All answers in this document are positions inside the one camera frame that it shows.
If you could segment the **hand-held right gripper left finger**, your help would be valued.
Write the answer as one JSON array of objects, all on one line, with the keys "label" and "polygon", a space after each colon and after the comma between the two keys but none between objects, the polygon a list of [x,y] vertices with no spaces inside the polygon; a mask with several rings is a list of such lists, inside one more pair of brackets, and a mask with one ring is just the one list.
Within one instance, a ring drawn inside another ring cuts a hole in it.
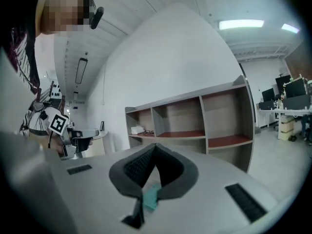
[{"label": "hand-held right gripper left finger", "polygon": [[133,213],[122,220],[122,223],[136,229],[140,229],[145,222],[142,189],[156,165],[153,155],[155,147],[155,144],[150,144],[117,161],[109,170],[109,179],[117,191],[136,200]]}]

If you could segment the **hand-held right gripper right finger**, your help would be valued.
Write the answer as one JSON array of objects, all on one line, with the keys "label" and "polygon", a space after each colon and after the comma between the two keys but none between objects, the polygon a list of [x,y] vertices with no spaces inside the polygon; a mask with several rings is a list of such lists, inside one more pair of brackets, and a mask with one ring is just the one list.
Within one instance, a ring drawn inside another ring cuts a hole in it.
[{"label": "hand-held right gripper right finger", "polygon": [[194,162],[159,143],[155,145],[155,165],[161,183],[157,199],[183,197],[196,184],[199,177]]}]

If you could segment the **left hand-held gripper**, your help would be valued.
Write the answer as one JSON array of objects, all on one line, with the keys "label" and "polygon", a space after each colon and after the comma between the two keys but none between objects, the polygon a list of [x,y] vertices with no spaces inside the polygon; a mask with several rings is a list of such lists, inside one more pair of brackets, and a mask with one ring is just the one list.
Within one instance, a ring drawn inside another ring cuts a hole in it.
[{"label": "left hand-held gripper", "polygon": [[76,153],[86,151],[90,145],[90,141],[99,135],[99,130],[73,130],[67,127],[69,119],[55,114],[51,120],[48,129],[50,135],[48,139],[48,149],[51,148],[53,135],[57,135],[57,143],[62,147],[61,159],[71,159]]}]

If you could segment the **small teal object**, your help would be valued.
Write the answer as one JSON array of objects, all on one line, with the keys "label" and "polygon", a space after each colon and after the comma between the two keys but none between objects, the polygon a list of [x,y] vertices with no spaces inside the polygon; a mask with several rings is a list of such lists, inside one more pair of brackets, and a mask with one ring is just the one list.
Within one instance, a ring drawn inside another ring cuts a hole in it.
[{"label": "small teal object", "polygon": [[162,188],[160,183],[155,183],[143,194],[143,206],[145,209],[154,211],[158,206],[157,193]]}]

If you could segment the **grey shelf unit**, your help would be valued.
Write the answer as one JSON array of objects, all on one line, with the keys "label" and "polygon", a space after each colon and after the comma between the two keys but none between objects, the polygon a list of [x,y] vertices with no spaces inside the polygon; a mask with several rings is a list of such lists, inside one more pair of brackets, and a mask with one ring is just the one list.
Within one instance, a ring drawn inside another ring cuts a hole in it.
[{"label": "grey shelf unit", "polygon": [[[235,81],[125,108],[130,147],[161,143],[222,159],[248,172],[254,147],[254,106],[244,76]],[[140,125],[153,135],[131,134]]]}]

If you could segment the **long white office desk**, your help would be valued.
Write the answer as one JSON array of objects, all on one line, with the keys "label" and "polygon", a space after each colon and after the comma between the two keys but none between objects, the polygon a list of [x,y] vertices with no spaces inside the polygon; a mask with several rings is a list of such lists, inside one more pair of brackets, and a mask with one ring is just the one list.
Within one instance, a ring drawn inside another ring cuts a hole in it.
[{"label": "long white office desk", "polygon": [[270,114],[284,114],[286,116],[293,116],[293,117],[302,117],[303,115],[312,115],[312,109],[301,109],[301,110],[288,110],[288,109],[270,109],[270,110],[256,110],[256,126],[261,127],[260,123],[260,116],[265,115],[266,116],[266,126],[269,127],[270,120],[269,115]]}]

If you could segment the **black rectangular panel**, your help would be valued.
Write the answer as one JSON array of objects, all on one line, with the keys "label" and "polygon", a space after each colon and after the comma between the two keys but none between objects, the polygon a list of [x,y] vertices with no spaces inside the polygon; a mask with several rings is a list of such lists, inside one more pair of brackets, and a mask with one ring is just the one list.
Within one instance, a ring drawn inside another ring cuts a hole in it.
[{"label": "black rectangular panel", "polygon": [[263,101],[274,101],[275,100],[275,93],[274,93],[274,89],[268,89],[262,92],[262,98]]},{"label": "black rectangular panel", "polygon": [[289,83],[291,80],[291,76],[290,75],[286,75],[286,76],[282,76],[282,77],[278,77],[275,79],[276,81],[276,85],[278,87],[278,91],[279,93],[283,93],[284,91],[284,84]]}]

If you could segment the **dark grey rectangular panel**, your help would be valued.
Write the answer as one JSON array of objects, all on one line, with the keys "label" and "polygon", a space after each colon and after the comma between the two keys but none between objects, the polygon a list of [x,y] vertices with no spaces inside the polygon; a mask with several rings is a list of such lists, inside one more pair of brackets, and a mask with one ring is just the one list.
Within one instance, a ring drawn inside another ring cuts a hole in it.
[{"label": "dark grey rectangular panel", "polygon": [[310,96],[302,95],[296,97],[285,98],[283,107],[287,110],[304,110],[310,108]]}]

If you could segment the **staircase with dark railing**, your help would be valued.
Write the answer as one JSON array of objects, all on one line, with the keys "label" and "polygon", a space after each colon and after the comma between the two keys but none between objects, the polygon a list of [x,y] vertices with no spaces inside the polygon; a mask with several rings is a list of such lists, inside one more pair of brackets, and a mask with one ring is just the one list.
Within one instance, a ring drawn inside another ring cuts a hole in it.
[{"label": "staircase with dark railing", "polygon": [[58,109],[61,114],[64,114],[65,96],[61,93],[57,80],[52,80],[47,89],[40,89],[37,94],[36,102],[47,103]]}]

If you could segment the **black framed ceiling lamp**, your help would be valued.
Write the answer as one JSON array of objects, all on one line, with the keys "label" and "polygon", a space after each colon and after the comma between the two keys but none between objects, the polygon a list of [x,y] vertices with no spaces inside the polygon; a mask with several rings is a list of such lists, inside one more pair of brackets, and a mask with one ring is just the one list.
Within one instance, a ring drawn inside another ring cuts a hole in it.
[{"label": "black framed ceiling lamp", "polygon": [[86,58],[80,58],[79,59],[76,77],[75,77],[75,84],[81,84],[87,63],[88,63],[88,59],[86,59]]}]

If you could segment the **dark red printed t-shirt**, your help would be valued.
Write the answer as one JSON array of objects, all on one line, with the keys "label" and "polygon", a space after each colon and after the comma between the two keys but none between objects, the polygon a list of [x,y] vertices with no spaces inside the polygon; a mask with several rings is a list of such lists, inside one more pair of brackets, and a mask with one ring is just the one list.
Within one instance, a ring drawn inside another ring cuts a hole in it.
[{"label": "dark red printed t-shirt", "polygon": [[0,130],[24,137],[49,135],[40,123],[35,103],[42,96],[35,58],[36,30],[28,23],[15,25],[3,35],[0,47]]}]

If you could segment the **cardboard box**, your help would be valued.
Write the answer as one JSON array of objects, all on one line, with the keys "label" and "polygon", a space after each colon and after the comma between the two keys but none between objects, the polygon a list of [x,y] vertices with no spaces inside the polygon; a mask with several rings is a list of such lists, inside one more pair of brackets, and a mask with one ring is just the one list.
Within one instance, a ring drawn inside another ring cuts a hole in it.
[{"label": "cardboard box", "polygon": [[288,140],[293,135],[294,130],[294,120],[280,123],[278,126],[278,139],[279,140]]}]

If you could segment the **black monitor with ornaments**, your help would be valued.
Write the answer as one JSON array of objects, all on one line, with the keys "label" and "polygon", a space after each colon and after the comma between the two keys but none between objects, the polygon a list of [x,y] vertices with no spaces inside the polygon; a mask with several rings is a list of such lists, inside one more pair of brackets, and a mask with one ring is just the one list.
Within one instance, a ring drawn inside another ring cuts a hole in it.
[{"label": "black monitor with ornaments", "polygon": [[283,85],[284,94],[287,98],[303,96],[307,94],[305,79],[303,77],[298,77],[293,79],[289,83]]}]

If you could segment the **rectangular ceiling light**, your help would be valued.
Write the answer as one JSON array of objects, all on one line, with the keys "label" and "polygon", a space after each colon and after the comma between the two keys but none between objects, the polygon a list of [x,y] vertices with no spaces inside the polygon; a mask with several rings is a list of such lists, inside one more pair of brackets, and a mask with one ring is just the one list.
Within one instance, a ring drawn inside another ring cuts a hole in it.
[{"label": "rectangular ceiling light", "polygon": [[219,22],[220,30],[235,29],[235,28],[261,28],[264,25],[263,20],[258,19],[234,19],[224,20]]},{"label": "rectangular ceiling light", "polygon": [[296,28],[294,26],[291,26],[289,24],[286,24],[286,23],[282,25],[281,29],[289,31],[289,32],[292,32],[292,33],[295,33],[295,34],[297,34],[300,31],[300,29],[298,29],[298,28]]}]

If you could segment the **white wall conduit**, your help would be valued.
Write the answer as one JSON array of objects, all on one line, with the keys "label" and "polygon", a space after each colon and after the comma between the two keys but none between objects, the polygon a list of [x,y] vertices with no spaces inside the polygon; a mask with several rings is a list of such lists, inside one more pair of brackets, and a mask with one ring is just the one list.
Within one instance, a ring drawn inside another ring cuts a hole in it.
[{"label": "white wall conduit", "polygon": [[106,74],[106,65],[107,65],[107,62],[105,62],[105,64],[103,65],[102,67],[102,74],[103,74],[103,78],[102,78],[102,102],[101,104],[102,105],[105,105],[105,101],[104,101],[104,90],[105,90],[105,74]]}]

